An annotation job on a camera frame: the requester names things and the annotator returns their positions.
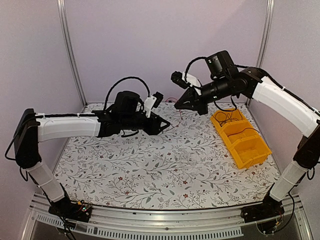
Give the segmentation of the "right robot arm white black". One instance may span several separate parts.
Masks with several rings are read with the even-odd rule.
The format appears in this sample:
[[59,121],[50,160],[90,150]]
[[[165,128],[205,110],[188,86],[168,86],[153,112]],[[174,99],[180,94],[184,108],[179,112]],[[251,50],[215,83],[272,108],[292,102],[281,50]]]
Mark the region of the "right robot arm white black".
[[273,184],[258,213],[269,218],[278,210],[278,203],[301,180],[320,159],[320,112],[304,100],[281,86],[269,73],[258,67],[236,65],[228,51],[222,50],[210,56],[197,57],[204,60],[210,71],[211,82],[202,85],[188,73],[175,71],[171,81],[185,90],[175,103],[178,110],[192,110],[199,115],[208,113],[208,104],[230,97],[244,95],[262,103],[290,123],[301,133],[302,139],[280,178]]

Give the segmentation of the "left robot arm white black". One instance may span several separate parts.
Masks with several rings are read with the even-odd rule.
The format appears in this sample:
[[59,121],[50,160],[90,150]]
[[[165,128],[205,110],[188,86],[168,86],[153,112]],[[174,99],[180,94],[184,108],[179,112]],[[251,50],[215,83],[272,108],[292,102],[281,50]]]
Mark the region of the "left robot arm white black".
[[170,122],[152,111],[162,99],[159,92],[142,100],[135,92],[121,91],[109,107],[91,113],[43,114],[28,108],[9,144],[14,148],[12,160],[35,180],[63,217],[70,217],[75,211],[74,205],[42,162],[38,144],[60,138],[106,138],[125,130],[134,134],[142,130],[149,136],[156,136],[170,126]]

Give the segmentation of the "floral patterned table mat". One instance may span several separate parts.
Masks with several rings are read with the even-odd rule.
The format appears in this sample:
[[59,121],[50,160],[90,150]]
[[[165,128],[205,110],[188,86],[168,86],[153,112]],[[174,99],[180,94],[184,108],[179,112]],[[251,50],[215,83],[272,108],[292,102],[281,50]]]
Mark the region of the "floral patterned table mat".
[[54,171],[69,197],[135,209],[217,208],[263,199],[280,173],[274,159],[238,169],[209,115],[162,103],[156,136],[74,137]]

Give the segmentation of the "yellow three-compartment bin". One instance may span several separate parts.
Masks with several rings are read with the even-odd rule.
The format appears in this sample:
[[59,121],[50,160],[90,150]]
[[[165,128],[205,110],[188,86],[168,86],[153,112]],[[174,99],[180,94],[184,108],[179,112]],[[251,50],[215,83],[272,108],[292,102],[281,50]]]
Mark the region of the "yellow three-compartment bin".
[[210,120],[238,169],[262,164],[272,151],[240,110],[217,110]]

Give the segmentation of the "right aluminium frame post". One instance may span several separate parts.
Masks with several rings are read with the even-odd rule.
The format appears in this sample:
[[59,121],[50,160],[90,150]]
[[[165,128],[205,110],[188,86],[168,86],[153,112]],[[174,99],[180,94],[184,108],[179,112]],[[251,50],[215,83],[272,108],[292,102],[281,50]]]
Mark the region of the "right aluminium frame post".
[[264,58],[267,51],[269,36],[271,33],[272,22],[273,22],[273,15],[274,15],[274,8],[275,8],[275,0],[267,0],[266,2],[266,12],[265,12],[265,19],[262,31],[262,39],[260,42],[260,47],[258,51],[256,67],[262,68]]

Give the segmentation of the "aluminium frame post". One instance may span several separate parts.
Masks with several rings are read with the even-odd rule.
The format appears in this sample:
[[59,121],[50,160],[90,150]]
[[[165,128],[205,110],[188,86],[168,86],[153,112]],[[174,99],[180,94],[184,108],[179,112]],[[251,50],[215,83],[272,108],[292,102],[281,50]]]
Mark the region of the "aluminium frame post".
[[56,2],[57,2],[57,9],[59,14],[61,30],[62,30],[62,37],[65,44],[65,49],[66,49],[66,54],[67,54],[67,58],[70,65],[71,74],[74,80],[75,88],[77,90],[80,102],[85,107],[88,104],[88,102],[85,96],[85,91],[83,88],[83,84],[81,82],[77,61],[76,61],[74,50],[73,50],[65,1],[57,0]]
[[260,47],[258,51],[256,67],[262,68],[264,58],[267,51],[269,36],[271,33],[272,22],[273,22],[273,15],[274,15],[274,8],[275,8],[275,0],[267,0],[266,2],[266,12],[265,12],[265,19],[262,31],[262,39],[260,42]]

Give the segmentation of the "front aluminium rail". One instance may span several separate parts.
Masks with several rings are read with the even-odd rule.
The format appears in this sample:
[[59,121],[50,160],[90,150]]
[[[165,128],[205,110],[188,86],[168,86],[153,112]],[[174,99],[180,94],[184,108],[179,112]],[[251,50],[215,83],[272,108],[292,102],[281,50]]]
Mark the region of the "front aluminium rail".
[[273,218],[245,222],[241,206],[186,210],[125,209],[95,205],[88,222],[63,221],[49,213],[46,198],[31,200],[24,240],[313,240],[297,194],[283,200],[279,231],[261,232]]

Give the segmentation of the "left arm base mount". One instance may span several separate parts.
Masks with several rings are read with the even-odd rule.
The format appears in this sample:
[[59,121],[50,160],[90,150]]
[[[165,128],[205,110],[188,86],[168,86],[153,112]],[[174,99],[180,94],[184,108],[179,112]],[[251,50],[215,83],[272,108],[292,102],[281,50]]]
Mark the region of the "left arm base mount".
[[48,212],[61,218],[88,223],[93,210],[92,206],[91,203],[83,200],[73,202],[69,199],[62,199],[57,202],[50,202]]

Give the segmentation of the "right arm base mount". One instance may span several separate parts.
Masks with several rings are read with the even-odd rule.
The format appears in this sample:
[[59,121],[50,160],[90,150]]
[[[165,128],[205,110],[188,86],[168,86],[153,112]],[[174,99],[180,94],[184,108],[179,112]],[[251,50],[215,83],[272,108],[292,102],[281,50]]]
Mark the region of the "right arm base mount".
[[281,201],[267,199],[260,204],[243,207],[240,216],[245,223],[256,222],[260,233],[271,235],[283,222],[284,213],[285,210]]

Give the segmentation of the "left aluminium frame post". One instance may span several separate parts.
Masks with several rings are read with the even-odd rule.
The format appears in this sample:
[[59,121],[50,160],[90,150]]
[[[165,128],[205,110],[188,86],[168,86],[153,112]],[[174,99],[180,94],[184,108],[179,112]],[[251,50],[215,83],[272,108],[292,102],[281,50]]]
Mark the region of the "left aluminium frame post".
[[83,84],[81,82],[77,61],[76,61],[74,50],[73,50],[65,1],[57,0],[56,2],[57,2],[57,9],[59,14],[61,30],[62,30],[62,37],[65,44],[65,49],[66,49],[66,54],[67,54],[67,58],[70,65],[71,74],[74,80],[75,88],[77,90],[80,102],[85,107],[88,104],[88,102],[85,96],[85,91],[83,88]]

